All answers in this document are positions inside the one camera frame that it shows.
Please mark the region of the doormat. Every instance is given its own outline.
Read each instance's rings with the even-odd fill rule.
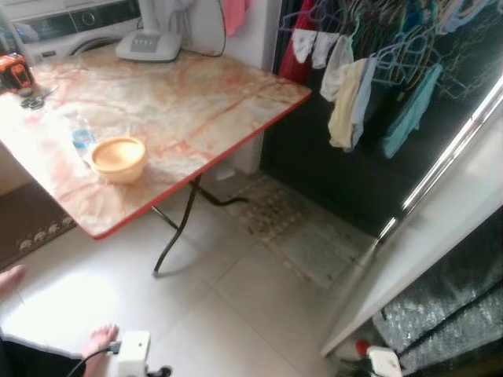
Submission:
[[[0,270],[75,227],[37,183],[0,196]]]
[[[326,289],[373,241],[266,174],[236,196],[249,202],[229,205],[227,212],[298,277]]]

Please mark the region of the marble-pattern tabletop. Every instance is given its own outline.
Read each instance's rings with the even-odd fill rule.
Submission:
[[[58,86],[39,110],[0,96],[0,140],[93,238],[100,239],[168,197],[305,101],[310,91],[228,57],[181,53],[172,63],[120,60],[114,46],[35,67]],[[77,110],[97,140],[130,135],[149,162],[130,185],[92,171],[72,145],[64,114]]]

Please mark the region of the person's leg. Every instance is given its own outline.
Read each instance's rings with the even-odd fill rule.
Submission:
[[[44,350],[16,339],[0,339],[0,352],[6,356],[12,377],[65,377],[84,358],[106,348],[118,333],[114,324],[97,329],[84,347],[82,356],[72,356],[57,350]],[[91,357],[72,377],[94,377],[104,353]]]
[[[98,328],[95,332],[93,332],[91,339],[84,347],[84,350],[82,352],[83,358],[88,357],[98,350],[102,350],[108,347],[111,342],[116,340],[118,333],[119,328],[114,324],[108,324],[106,326],[103,326],[102,328]],[[86,362],[86,372],[83,377],[94,377],[98,366],[104,358],[104,353],[100,353],[94,357],[91,357]]]

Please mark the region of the red table edge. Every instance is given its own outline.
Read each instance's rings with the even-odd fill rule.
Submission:
[[[82,226],[80,226],[77,221],[75,221],[75,222],[77,223],[77,225],[81,229],[84,230],[84,232],[86,232],[93,239],[95,239],[95,240],[103,240],[104,238],[106,238],[106,237],[112,235],[114,232],[118,231],[120,228],[122,228],[126,224],[132,222],[135,218],[139,218],[140,216],[142,216],[145,212],[147,212],[148,210],[150,210],[150,208],[152,208],[153,206],[155,206],[156,204],[158,204],[158,202],[163,201],[169,195],[171,195],[172,193],[178,191],[183,186],[187,185],[195,177],[197,177],[198,175],[202,174],[204,171],[208,170],[210,167],[214,166],[216,163],[218,163],[218,162],[222,161],[223,159],[225,159],[229,154],[231,154],[232,152],[234,152],[241,145],[245,144],[247,141],[251,140],[253,137],[255,137],[258,134],[260,134],[261,132],[263,132],[266,128],[272,126],[275,122],[277,122],[279,119],[283,118],[288,113],[293,112],[300,105],[306,103],[307,100],[311,97],[311,94],[312,94],[312,92],[309,92],[304,98],[302,98],[301,100],[299,100],[298,102],[296,102],[295,104],[293,104],[291,107],[289,107],[286,110],[284,110],[281,114],[276,115],[268,123],[266,123],[262,127],[258,128],[253,133],[249,134],[247,137],[245,137],[243,140],[241,140],[240,142],[238,142],[237,144],[235,144],[233,147],[227,149],[221,155],[215,157],[211,162],[207,163],[206,165],[204,165],[203,167],[201,167],[199,170],[196,170],[194,173],[192,173],[188,177],[182,179],[179,183],[177,183],[176,185],[174,185],[173,187],[171,187],[169,190],[167,190],[163,194],[157,196],[154,200],[151,200],[150,202],[148,202],[146,205],[144,205],[139,210],[137,210],[136,212],[134,212],[131,216],[129,216],[127,218],[124,218],[121,222],[118,222],[116,225],[114,225],[113,227],[111,227],[109,230],[107,230],[107,231],[105,231],[105,232],[103,232],[101,234],[98,234],[98,235],[93,235],[93,234],[87,232]]]

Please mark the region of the red object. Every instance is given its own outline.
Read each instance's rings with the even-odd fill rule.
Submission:
[[[360,339],[360,340],[357,340],[357,342],[356,342],[356,352],[361,357],[367,356],[367,350],[369,349],[369,347],[370,347],[370,343],[367,342],[366,340]]]
[[[301,11],[309,11],[314,6],[314,0],[304,0],[302,3]],[[295,29],[304,30],[316,30],[316,24],[309,19],[309,15],[301,13],[297,17]],[[307,57],[304,63],[299,63],[293,53],[293,43],[290,38],[288,42],[288,47],[281,61],[281,67],[279,71],[279,76],[285,79],[290,79],[299,84],[304,84],[309,77],[309,72],[311,70],[311,58]]]
[[[26,59],[19,53],[0,57],[0,80],[11,92],[31,87],[35,80],[31,75]]]

